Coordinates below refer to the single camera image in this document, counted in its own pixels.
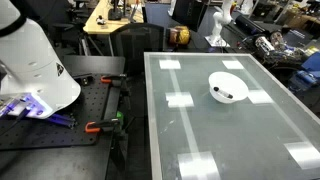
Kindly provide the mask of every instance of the orange object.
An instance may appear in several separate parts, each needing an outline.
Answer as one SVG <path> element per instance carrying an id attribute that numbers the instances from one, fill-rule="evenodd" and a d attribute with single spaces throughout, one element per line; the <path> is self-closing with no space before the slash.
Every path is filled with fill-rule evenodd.
<path id="1" fill-rule="evenodd" d="M 106 83 L 106 84 L 112 83 L 112 80 L 109 79 L 108 77 L 105 77 L 105 76 L 101 76 L 100 81 L 101 81 L 102 83 Z"/>
<path id="2" fill-rule="evenodd" d="M 233 12 L 234 8 L 236 8 L 236 6 L 237 6 L 237 1 L 234 1 L 231 5 L 231 8 L 230 8 L 230 14 L 232 14 L 232 12 Z"/>
<path id="3" fill-rule="evenodd" d="M 88 122 L 85 131 L 86 133 L 98 133 L 100 132 L 101 128 L 89 128 L 89 125 L 95 124 L 95 122 Z"/>
<path id="4" fill-rule="evenodd" d="M 171 44 L 187 45 L 190 42 L 191 32 L 187 26 L 170 28 L 169 42 Z"/>

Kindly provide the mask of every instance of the computer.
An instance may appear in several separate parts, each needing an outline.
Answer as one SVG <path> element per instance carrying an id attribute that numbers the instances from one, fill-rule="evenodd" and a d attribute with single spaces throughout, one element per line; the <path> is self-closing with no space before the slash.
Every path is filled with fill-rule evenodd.
<path id="1" fill-rule="evenodd" d="M 172 19 L 198 31 L 209 3 L 209 0 L 177 0 Z"/>
<path id="2" fill-rule="evenodd" d="M 119 21 L 122 18 L 121 9 L 118 8 L 119 0 L 113 1 L 113 8 L 108 12 L 108 20 L 110 21 Z"/>

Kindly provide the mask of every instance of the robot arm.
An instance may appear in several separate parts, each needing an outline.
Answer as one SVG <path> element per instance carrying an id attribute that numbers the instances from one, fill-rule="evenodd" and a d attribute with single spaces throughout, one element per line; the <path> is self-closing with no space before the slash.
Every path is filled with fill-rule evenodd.
<path id="1" fill-rule="evenodd" d="M 32 105 L 27 116 L 45 119 L 70 105 L 79 96 L 80 86 L 36 22 L 22 16 L 9 0 L 1 0 L 0 7 L 0 68 L 6 72 L 0 103 L 18 101 L 14 108 L 2 107 L 3 112 L 18 115 Z"/>
<path id="2" fill-rule="evenodd" d="M 222 8 L 216 7 L 218 12 L 213 14 L 213 29 L 210 37 L 206 39 L 210 43 L 211 46 L 218 46 L 219 41 L 223 41 L 220 33 L 223 25 L 229 24 L 231 22 L 230 8 L 233 0 L 224 0 L 222 4 Z"/>

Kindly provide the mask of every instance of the white bowl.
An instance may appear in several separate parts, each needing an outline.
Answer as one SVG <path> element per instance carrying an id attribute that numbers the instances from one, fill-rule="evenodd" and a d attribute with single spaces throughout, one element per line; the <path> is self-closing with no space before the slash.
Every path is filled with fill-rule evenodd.
<path id="1" fill-rule="evenodd" d="M 249 89 L 245 82 L 239 77 L 227 72 L 215 72 L 209 76 L 209 85 L 211 95 L 219 102 L 230 104 L 247 98 Z M 221 92 L 215 91 L 213 88 L 218 87 L 219 91 L 232 95 L 227 98 Z"/>

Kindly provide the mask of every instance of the metal frame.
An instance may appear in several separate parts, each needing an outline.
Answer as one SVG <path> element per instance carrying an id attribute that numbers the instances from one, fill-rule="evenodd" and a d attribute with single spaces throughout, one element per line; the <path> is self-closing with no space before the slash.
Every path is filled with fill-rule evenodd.
<path id="1" fill-rule="evenodd" d="M 83 50 L 85 56 L 91 56 L 91 51 L 90 51 L 90 47 L 87 39 L 89 39 L 89 41 L 92 43 L 94 48 L 98 51 L 99 55 L 103 56 L 102 51 L 99 49 L 97 44 L 92 40 L 92 38 L 88 34 L 82 34 L 79 37 L 79 54 L 82 55 L 82 50 Z"/>
<path id="2" fill-rule="evenodd" d="M 281 18 L 281 16 L 284 15 L 287 12 L 288 6 L 289 6 L 289 4 L 291 4 L 292 1 L 293 0 L 289 0 L 287 2 L 287 4 L 283 7 L 282 12 L 279 14 L 277 19 L 273 21 L 274 24 L 276 24 L 279 21 L 279 19 Z M 252 14 L 253 14 L 254 10 L 256 9 L 257 5 L 259 4 L 259 2 L 260 2 L 260 0 L 257 0 L 256 3 L 253 5 L 252 11 L 251 11 L 251 13 L 249 14 L 249 17 L 248 17 L 249 19 L 251 18 Z"/>
<path id="3" fill-rule="evenodd" d="M 148 98 L 148 116 L 149 116 L 149 135 L 150 135 L 150 150 L 151 150 L 151 169 L 152 169 L 152 179 L 153 180 L 162 180 L 162 169 L 161 169 L 161 160 L 160 160 L 160 148 L 159 148 L 159 139 L 157 131 L 157 121 L 155 116 L 155 104 L 153 97 L 153 84 L 152 84 L 152 73 L 150 69 L 150 55 L 177 55 L 177 56 L 231 56 L 231 57 L 243 57 L 247 56 L 257 64 L 273 81 L 275 81 L 281 89 L 283 89 L 306 113 L 308 113 L 313 120 L 315 120 L 320 125 L 320 119 L 312 113 L 294 94 L 292 94 L 280 81 L 278 81 L 265 67 L 263 67 L 259 61 L 257 61 L 251 54 L 204 54 L 204 53 L 160 53 L 160 52 L 145 52 L 145 73 L 146 73 L 146 89 L 147 89 L 147 98 Z"/>

